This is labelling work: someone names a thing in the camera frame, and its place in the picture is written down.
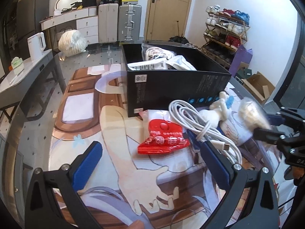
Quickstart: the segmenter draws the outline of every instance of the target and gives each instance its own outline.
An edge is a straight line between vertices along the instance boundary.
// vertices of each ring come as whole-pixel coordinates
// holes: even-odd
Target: silver suitcase
[[[142,7],[124,4],[119,7],[118,41],[139,40]]]
[[[118,10],[117,3],[99,5],[99,43],[117,41]]]

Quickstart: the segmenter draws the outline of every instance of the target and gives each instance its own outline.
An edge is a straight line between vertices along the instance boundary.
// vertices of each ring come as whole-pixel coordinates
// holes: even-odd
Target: anime print mat
[[[137,154],[144,141],[142,120],[127,117],[120,74],[117,64],[75,72],[57,114],[49,170],[72,163],[92,141],[99,141],[103,156],[79,195],[103,228],[124,229],[141,220],[145,229],[199,229],[225,192],[192,146],[164,156]],[[261,153],[237,116],[240,97],[230,84],[225,91],[234,103],[221,128],[240,146],[244,168],[272,165],[275,170],[279,156]],[[55,192],[65,219],[74,223],[60,192]],[[237,220],[247,195],[245,189],[229,224]]]

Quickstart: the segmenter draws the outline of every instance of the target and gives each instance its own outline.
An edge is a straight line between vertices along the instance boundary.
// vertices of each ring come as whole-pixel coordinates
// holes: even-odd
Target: electric kettle
[[[46,47],[45,35],[43,32],[36,33],[27,39],[31,60],[35,61],[43,56],[43,51]]]

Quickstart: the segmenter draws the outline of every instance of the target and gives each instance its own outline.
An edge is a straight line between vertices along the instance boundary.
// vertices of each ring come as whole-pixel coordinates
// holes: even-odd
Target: gray refrigerator
[[[21,0],[17,4],[16,26],[20,58],[30,57],[27,39],[41,32],[40,21],[49,16],[50,0]]]

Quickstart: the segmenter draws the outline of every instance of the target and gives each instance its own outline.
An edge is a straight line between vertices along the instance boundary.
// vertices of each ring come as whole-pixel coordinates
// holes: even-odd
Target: bolt
[[[63,164],[60,168],[62,170],[68,170],[70,168],[70,165],[69,164]]]
[[[235,164],[234,165],[234,169],[236,170],[241,170],[242,169],[242,166],[240,164]]]
[[[267,174],[269,172],[268,168],[267,167],[263,167],[263,172]]]
[[[34,173],[37,175],[37,174],[39,174],[41,171],[42,171],[41,168],[36,168],[36,169],[34,170]]]

